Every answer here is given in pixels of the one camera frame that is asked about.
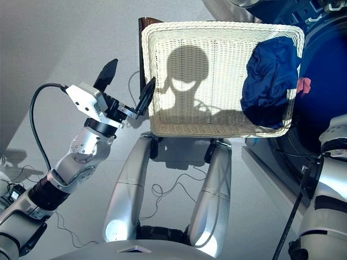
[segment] laundry basket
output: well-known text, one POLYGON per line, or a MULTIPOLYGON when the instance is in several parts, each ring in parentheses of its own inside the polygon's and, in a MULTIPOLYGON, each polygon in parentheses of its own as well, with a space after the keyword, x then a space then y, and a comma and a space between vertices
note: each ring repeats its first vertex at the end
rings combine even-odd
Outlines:
POLYGON ((160 137, 279 137, 291 124, 296 94, 287 91, 283 127, 256 126, 242 112, 246 65, 259 42, 286 36, 301 57, 298 27, 236 22, 156 23, 142 32, 145 78, 156 78, 149 107, 160 137))

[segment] gray floor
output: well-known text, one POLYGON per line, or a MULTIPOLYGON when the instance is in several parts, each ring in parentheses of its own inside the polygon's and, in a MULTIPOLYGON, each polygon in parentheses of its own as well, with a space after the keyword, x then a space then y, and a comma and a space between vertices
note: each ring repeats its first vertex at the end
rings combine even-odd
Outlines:
MULTIPOLYGON (((37 170, 26 171, 31 179, 35 180, 37 173, 44 175, 45 166, 32 137, 27 113, 31 96, 39 85, 46 82, 71 85, 81 81, 93 84, 104 64, 116 57, 119 59, 116 77, 106 92, 132 104, 128 80, 138 70, 137 19, 143 16, 164 21, 214 19, 200 0, 1 1, 0 141, 1 151, 12 167, 2 168, 3 172, 15 176, 21 167, 31 165, 37 170)), ((130 87, 138 97, 138 76, 130 87)), ((50 89, 40 94, 35 122, 52 164, 67 152, 85 118, 60 91, 50 89)), ((66 227, 77 233, 83 243, 102 242, 101 228, 114 182, 140 133, 148 130, 149 122, 144 121, 118 131, 108 159, 59 208, 66 227)), ((270 259, 286 217, 241 160, 243 139, 233 139, 232 143, 232 203, 227 238, 219 259, 270 259)), ((202 165, 202 159, 202 156, 194 159, 195 164, 202 165)), ((142 216, 155 210, 152 184, 159 183, 167 190, 181 173, 202 176, 191 165, 185 171, 170 169, 164 162, 150 162, 142 216)), ((201 182, 184 177, 182 183, 197 197, 201 182)), ((184 229, 193 207, 194 203, 177 187, 160 202, 157 214, 143 224, 184 229)), ((58 230, 56 223, 53 216, 36 248, 22 259, 49 259, 75 250, 70 235, 58 230)), ((280 259, 289 259, 286 251, 287 243, 280 259)))

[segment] wire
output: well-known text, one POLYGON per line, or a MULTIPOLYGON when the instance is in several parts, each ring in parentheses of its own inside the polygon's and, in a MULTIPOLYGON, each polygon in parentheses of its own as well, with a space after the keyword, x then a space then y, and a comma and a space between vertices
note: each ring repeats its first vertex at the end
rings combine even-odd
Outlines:
POLYGON ((31 169, 33 169, 34 171, 35 171, 35 169, 31 166, 31 165, 24 165, 23 167, 22 167, 22 169, 21 169, 21 172, 18 174, 18 176, 16 177, 16 178, 14 178, 14 179, 12 179, 12 180, 5 180, 5 179, 0 179, 1 181, 5 181, 5 182, 7 182, 7 183, 14 183, 14 181, 15 180, 17 180, 22 174, 25 176, 25 178, 28 180, 28 181, 30 181, 30 182, 32 182, 32 183, 37 183, 37 181, 33 181, 33 180, 31 180, 31 179, 29 179, 28 178, 28 176, 26 175, 26 173, 25 173, 25 168, 26 167, 30 167, 31 169))
POLYGON ((291 225, 293 223, 295 214, 297 213, 297 210, 298 210, 298 207, 300 205, 301 199, 303 198, 302 190, 306 189, 306 183, 307 183, 307 180, 308 180, 308 177, 309 177, 308 168, 303 169, 303 174, 304 174, 304 176, 303 176, 303 179, 301 180, 300 186, 299 186, 299 194, 298 194, 297 199, 296 199, 296 201, 294 203, 292 212, 289 215, 287 224, 286 224, 286 226, 285 226, 285 228, 283 230, 282 236, 281 236, 281 238, 279 240, 279 243, 278 243, 277 248, 275 250, 275 253, 274 253, 273 257, 272 257, 272 260, 277 260, 278 259, 279 255, 281 253, 281 249, 283 247, 283 244, 284 244, 284 242, 286 240, 286 237, 287 237, 287 235, 289 233, 289 230, 291 228, 291 225))
POLYGON ((297 209, 298 209, 298 207, 300 205, 300 202, 301 202, 302 198, 303 198, 303 194, 302 194, 302 192, 300 192, 299 195, 297 196, 297 200, 295 201, 295 204, 293 206, 292 212, 291 212, 291 214, 289 216, 289 219, 287 221, 286 227, 284 228, 284 231, 282 233, 281 239, 280 239, 280 241, 279 241, 279 243, 277 245, 275 254, 272 257, 272 260, 277 260, 279 255, 280 255, 280 253, 281 253, 281 249, 282 249, 283 244, 284 244, 284 242, 286 240, 286 237, 287 237, 287 235, 289 233, 289 230, 291 228, 293 219, 295 217, 295 214, 297 213, 297 209))
MULTIPOLYGON (((202 173, 205 175, 205 177, 206 177, 206 173, 205 173, 203 170, 197 168, 196 166, 193 166, 193 168, 196 169, 196 170, 198 170, 198 171, 200 171, 200 172, 202 172, 202 173)), ((193 179, 193 180, 197 180, 197 181, 202 181, 202 180, 205 179, 205 177, 202 178, 202 179, 198 179, 198 178, 195 178, 195 177, 193 177, 193 176, 191 176, 191 175, 189 175, 189 174, 182 173, 180 176, 178 176, 178 177, 176 178, 176 181, 175 181, 175 183, 173 184, 173 186, 172 186, 170 189, 168 189, 167 191, 165 191, 165 192, 163 191, 163 188, 162 188, 158 183, 154 183, 154 184, 152 185, 152 194, 153 194, 155 197, 157 197, 156 203, 155 203, 156 209, 155 209, 155 211, 154 211, 154 213, 153 213, 152 215, 150 215, 150 216, 148 216, 148 217, 140 217, 139 220, 147 220, 147 219, 152 218, 152 217, 158 212, 158 204, 159 204, 159 202, 162 200, 162 198, 165 197, 166 195, 169 195, 169 194, 175 189, 175 187, 176 187, 177 185, 180 185, 180 186, 183 188, 184 192, 188 195, 188 197, 189 197, 192 201, 194 201, 194 202, 196 203, 196 200, 189 194, 189 192, 186 190, 186 188, 184 187, 184 185, 183 185, 182 183, 179 182, 179 179, 180 179, 182 176, 188 176, 189 178, 191 178, 191 179, 193 179)))
POLYGON ((34 93, 32 99, 31 99, 31 103, 30 103, 30 113, 29 113, 29 119, 30 119, 30 125, 31 125, 31 130, 33 130, 33 134, 34 134, 34 138, 35 138, 35 141, 37 143, 37 146, 38 148, 40 149, 40 152, 43 156, 43 159, 44 159, 44 162, 46 163, 46 166, 47 166, 47 170, 50 171, 51 169, 51 166, 50 166, 50 163, 49 163, 49 160, 48 160, 48 157, 42 147, 42 144, 38 138, 38 135, 37 135, 37 131, 36 131, 36 128, 35 128, 35 123, 34 123, 34 105, 35 105, 35 101, 36 101, 36 98, 38 96, 38 94, 40 93, 41 90, 43 90, 44 88, 48 88, 48 87, 56 87, 56 88, 60 88, 63 92, 65 92, 65 87, 64 85, 61 85, 61 84, 56 84, 56 83, 48 83, 48 84, 43 84, 42 86, 40 86, 34 93))
POLYGON ((318 155, 316 154, 294 154, 294 153, 288 153, 285 152, 283 150, 280 149, 274 149, 274 151, 288 155, 288 156, 292 156, 292 157, 312 157, 312 158, 318 158, 318 155))
POLYGON ((65 219, 64 219, 64 217, 62 216, 62 214, 58 213, 57 211, 55 212, 55 214, 56 214, 56 216, 57 216, 56 227, 57 227, 58 229, 60 229, 60 230, 65 230, 65 231, 67 231, 67 232, 70 233, 70 235, 71 235, 71 240, 72 240, 72 245, 73 245, 75 248, 83 248, 83 247, 85 247, 86 245, 89 245, 89 244, 91 244, 91 243, 99 244, 99 242, 94 241, 94 240, 89 241, 89 242, 86 243, 86 244, 83 244, 83 243, 81 242, 80 238, 78 237, 78 235, 76 235, 76 233, 74 233, 73 231, 71 231, 70 229, 68 229, 68 228, 65 227, 65 219), (59 226, 59 217, 62 218, 62 227, 59 226), (78 242, 81 244, 81 246, 78 246, 78 245, 75 244, 74 236, 77 238, 77 240, 78 240, 78 242))
POLYGON ((134 76, 136 75, 136 73, 139 73, 139 72, 140 72, 139 70, 136 71, 136 72, 134 72, 134 73, 130 76, 129 81, 128 81, 128 90, 129 90, 131 99, 132 99, 132 101, 134 102, 135 107, 136 107, 136 101, 135 101, 134 96, 132 95, 131 90, 130 90, 130 81, 131 81, 132 77, 134 77, 134 76))

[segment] red cloth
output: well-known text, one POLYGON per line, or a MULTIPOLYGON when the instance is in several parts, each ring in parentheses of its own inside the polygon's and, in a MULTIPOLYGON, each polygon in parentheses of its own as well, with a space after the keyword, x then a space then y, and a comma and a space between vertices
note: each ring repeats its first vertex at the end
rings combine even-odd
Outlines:
POLYGON ((300 77, 298 78, 297 83, 297 94, 302 91, 301 96, 308 94, 311 90, 311 80, 308 77, 300 77))

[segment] black joint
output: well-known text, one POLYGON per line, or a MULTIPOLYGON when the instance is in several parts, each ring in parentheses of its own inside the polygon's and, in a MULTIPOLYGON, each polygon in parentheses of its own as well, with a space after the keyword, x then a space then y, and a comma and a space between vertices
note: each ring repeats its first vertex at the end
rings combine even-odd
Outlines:
POLYGON ((326 142, 322 146, 322 153, 325 153, 331 150, 339 150, 339 149, 347 150, 347 138, 338 138, 338 139, 333 139, 331 141, 326 142))
POLYGON ((28 193, 28 196, 33 203, 38 207, 49 211, 56 210, 58 206, 69 197, 69 195, 69 193, 65 193, 51 184, 47 180, 47 176, 35 184, 28 193))
POLYGON ((155 158, 158 157, 158 153, 159 153, 158 147, 159 147, 158 140, 152 139, 151 140, 151 149, 150 149, 150 158, 152 160, 154 160, 155 158))
POLYGON ((317 196, 314 201, 314 209, 315 210, 320 210, 320 209, 337 210, 340 212, 347 213, 347 203, 336 198, 320 195, 320 196, 317 196))
POLYGON ((127 115, 122 111, 118 110, 119 101, 105 93, 103 93, 105 102, 107 104, 106 116, 116 122, 121 123, 127 118, 127 115))
POLYGON ((288 253, 291 260, 308 260, 309 258, 309 252, 307 252, 306 249, 301 248, 300 238, 289 243, 288 253))
POLYGON ((206 154, 204 156, 204 161, 205 163, 209 164, 211 162, 211 158, 212 158, 212 155, 213 155, 213 152, 215 151, 217 145, 212 142, 209 147, 207 148, 207 151, 206 151, 206 154))
POLYGON ((165 240, 187 244, 187 234, 177 229, 161 226, 141 226, 137 228, 136 239, 165 240))
POLYGON ((85 122, 85 127, 89 126, 91 129, 97 131, 98 133, 106 136, 111 137, 115 134, 117 131, 116 127, 110 126, 106 123, 100 123, 96 121, 95 119, 88 118, 85 122))

